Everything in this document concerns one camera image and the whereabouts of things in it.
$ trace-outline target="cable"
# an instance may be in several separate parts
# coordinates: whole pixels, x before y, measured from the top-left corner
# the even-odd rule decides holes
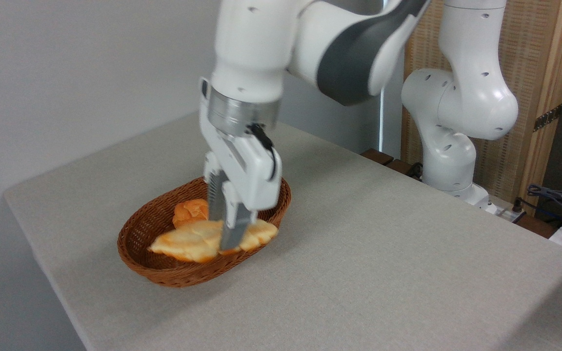
[[[263,146],[264,149],[270,151],[270,153],[272,154],[272,174],[270,174],[270,178],[268,179],[268,182],[270,182],[277,173],[277,158],[275,157],[274,144],[272,144],[272,140],[270,140],[270,138],[266,135],[260,124],[254,123],[250,126],[247,126],[247,128],[255,136],[255,138],[259,140],[261,146]]]
[[[556,214],[556,213],[553,213],[553,212],[551,212],[551,211],[546,211],[546,210],[544,210],[544,209],[542,209],[542,208],[540,208],[540,207],[538,207],[538,206],[535,206],[535,205],[531,204],[530,202],[524,200],[524,199],[521,198],[521,197],[516,197],[516,198],[515,198],[515,204],[514,204],[514,205],[517,206],[517,205],[520,205],[520,204],[525,204],[525,205],[527,205],[528,207],[531,207],[531,208],[533,208],[533,209],[539,211],[540,213],[544,213],[544,214],[547,214],[547,215],[549,215],[549,216],[551,216],[551,217],[559,218],[559,219],[562,220],[562,215],[561,215],[561,214]]]

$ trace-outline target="wooden block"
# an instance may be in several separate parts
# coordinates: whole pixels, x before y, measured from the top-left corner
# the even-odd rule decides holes
[[[386,167],[393,169],[396,172],[407,174],[411,170],[411,165],[403,162],[401,160],[395,159],[392,162],[386,164]]]
[[[555,227],[528,214],[524,214],[516,224],[544,238],[550,238],[556,231]]]
[[[367,151],[364,151],[361,156],[368,158],[370,160],[373,160],[374,162],[378,163],[378,164],[382,164],[383,166],[386,166],[386,164],[392,162],[394,160],[394,158],[392,156],[389,156],[388,154],[384,154],[381,153],[380,151],[377,151],[375,149],[369,149]]]

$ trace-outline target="metal hinge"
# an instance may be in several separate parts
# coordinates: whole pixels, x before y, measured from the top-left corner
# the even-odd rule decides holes
[[[562,104],[556,106],[551,111],[544,113],[542,116],[537,117],[535,120],[535,129],[534,132],[538,131],[539,129],[545,127],[547,124],[550,124],[553,120],[560,117],[562,111]]]

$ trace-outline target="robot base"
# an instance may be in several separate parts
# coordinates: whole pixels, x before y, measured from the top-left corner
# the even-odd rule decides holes
[[[460,198],[468,204],[491,214],[495,214],[498,209],[496,205],[491,204],[487,191],[474,183],[465,189],[459,191],[444,191],[444,193]]]

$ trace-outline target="bread roll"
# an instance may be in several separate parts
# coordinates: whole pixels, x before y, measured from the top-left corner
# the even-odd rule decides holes
[[[172,224],[175,225],[175,228],[179,228],[182,225],[198,222],[199,220],[207,220],[208,218],[209,207],[207,200],[197,198],[196,200],[181,202],[175,206]]]
[[[257,219],[255,224],[248,225],[238,247],[221,252],[222,221],[198,220],[160,235],[149,249],[181,262],[207,263],[218,253],[229,255],[268,244],[277,235],[277,231],[274,225]]]

